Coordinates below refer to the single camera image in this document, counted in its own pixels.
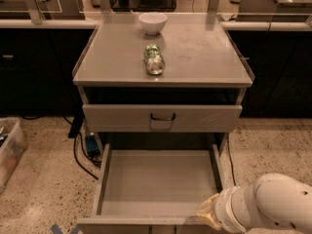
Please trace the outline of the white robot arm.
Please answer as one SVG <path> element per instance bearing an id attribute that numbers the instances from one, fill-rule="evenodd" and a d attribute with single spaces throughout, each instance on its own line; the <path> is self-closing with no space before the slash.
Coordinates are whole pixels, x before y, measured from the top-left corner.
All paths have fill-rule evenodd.
<path id="1" fill-rule="evenodd" d="M 312 187 L 290 176 L 266 174 L 248 186 L 233 186 L 203 202 L 196 216 L 230 233 L 254 228 L 312 233 Z"/>

